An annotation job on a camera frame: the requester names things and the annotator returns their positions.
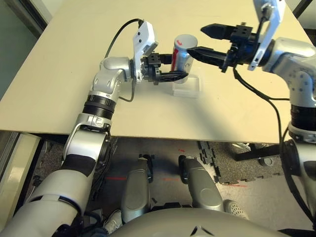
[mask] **white table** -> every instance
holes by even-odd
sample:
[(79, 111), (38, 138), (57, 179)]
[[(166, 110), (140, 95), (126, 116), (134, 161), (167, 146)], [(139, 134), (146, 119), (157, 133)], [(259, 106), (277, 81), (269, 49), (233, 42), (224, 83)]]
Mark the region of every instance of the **white table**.
[[(192, 34), (199, 45), (226, 52), (230, 43), (211, 39), (200, 28), (220, 23), (246, 22), (258, 26), (251, 0), (69, 0), (63, 4), (29, 54), (0, 102), (0, 129), (68, 134), (83, 109), (100, 61), (119, 27), (132, 18), (151, 22), (159, 42), (156, 52), (171, 53), (179, 34)], [(137, 24), (119, 36), (110, 56), (132, 56)], [(310, 42), (286, 8), (276, 37)], [(288, 97), (285, 82), (261, 69), (239, 73), (250, 84), (273, 97)], [(234, 79), (211, 65), (195, 61), (192, 72), (201, 78), (198, 99), (171, 95), (171, 84), (137, 85), (132, 103), (119, 100), (113, 116), (114, 136), (196, 139), (212, 141), (278, 142), (272, 107)], [(130, 96), (130, 85), (122, 95)], [(276, 102), (282, 128), (290, 121), (289, 102)]]

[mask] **black cable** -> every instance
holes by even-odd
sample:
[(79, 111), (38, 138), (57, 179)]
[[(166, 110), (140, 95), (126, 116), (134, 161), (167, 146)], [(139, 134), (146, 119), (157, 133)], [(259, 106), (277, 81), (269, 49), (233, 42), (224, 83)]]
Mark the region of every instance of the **black cable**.
[(294, 180), (291, 176), (290, 173), (288, 173), (288, 170), (285, 166), (285, 162), (283, 160), (283, 143), (284, 143), (284, 139), (286, 136), (286, 133), (288, 131), (288, 128), (286, 128), (283, 136), (282, 136), (282, 131), (281, 131), (281, 119), (280, 119), (280, 114), (279, 111), (277, 109), (277, 107), (270, 101), (271, 97), (265, 95), (264, 93), (262, 93), (261, 91), (257, 90), (256, 88), (252, 87), (250, 84), (248, 84), (247, 82), (245, 82), (242, 77), (240, 76), (240, 74), (237, 72), (236, 70), (236, 66), (233, 67), (233, 72), (234, 72), (234, 77), (235, 79), (237, 79), (243, 86), (245, 86), (247, 89), (249, 89), (250, 91), (252, 91), (253, 93), (255, 93), (256, 95), (258, 95), (260, 98), (264, 99), (265, 101), (267, 101), (275, 110), (276, 112), (276, 117), (277, 117), (277, 124), (278, 124), (278, 137), (279, 137), (279, 150), (280, 150), (280, 158), (282, 161), (282, 168), (284, 171), (284, 176), (285, 176), (285, 180), (287, 182), (287, 185), (291, 191), (291, 193), (293, 194), (295, 200), (297, 201), (297, 203), (299, 204), (299, 206), (302, 208), (302, 210), (304, 211), (304, 213), (307, 215), (307, 217), (312, 221), (314, 227), (315, 227), (315, 220), (312, 217), (312, 214), (310, 212), (310, 210), (308, 209), (308, 207), (306, 206), (304, 200), (302, 199), (295, 183)]
[(115, 43), (115, 41), (117, 40), (118, 36), (120, 35), (120, 33), (122, 32), (122, 30), (128, 26), (129, 24), (133, 23), (133, 22), (143, 22), (143, 20), (139, 19), (139, 18), (135, 18), (135, 19), (132, 19), (132, 20), (129, 20), (128, 22), (126, 22), (124, 25), (121, 26), (121, 28), (118, 30), (118, 32), (116, 33), (116, 35), (114, 36), (113, 40), (111, 41), (110, 43), (110, 46), (108, 48), (108, 51), (107, 53), (105, 54), (105, 57), (104, 58), (107, 58), (109, 56), (109, 53), (112, 49), (112, 46), (113, 44)]
[(123, 100), (123, 101), (126, 101), (126, 102), (132, 102), (134, 99), (134, 95), (135, 95), (135, 87), (136, 87), (136, 79), (133, 79), (133, 81), (132, 81), (132, 94), (130, 96), (130, 99), (128, 100), (128, 99), (125, 99), (124, 97), (121, 97), (121, 96), (119, 96), (118, 98)]
[[(121, 26), (121, 28), (118, 30), (118, 32), (115, 34), (113, 40), (111, 41), (110, 43), (110, 46), (108, 48), (108, 51), (107, 53), (105, 54), (105, 57), (104, 58), (107, 58), (110, 54), (110, 51), (112, 49), (112, 46), (113, 44), (115, 43), (116, 39), (118, 38), (118, 36), (120, 35), (120, 33), (122, 32), (122, 30), (128, 26), (129, 24), (133, 23), (133, 22), (138, 22), (138, 25), (140, 26), (144, 21), (139, 19), (139, 18), (135, 18), (135, 19), (132, 19), (132, 20), (129, 20), (128, 22), (126, 22), (124, 25)], [(124, 97), (121, 97), (119, 96), (118, 98), (123, 100), (123, 101), (126, 101), (126, 102), (132, 102), (133, 99), (134, 99), (134, 94), (135, 94), (135, 87), (136, 87), (136, 80), (133, 79), (132, 81), (132, 94), (131, 94), (131, 98), (128, 100), (128, 99), (125, 99)]]

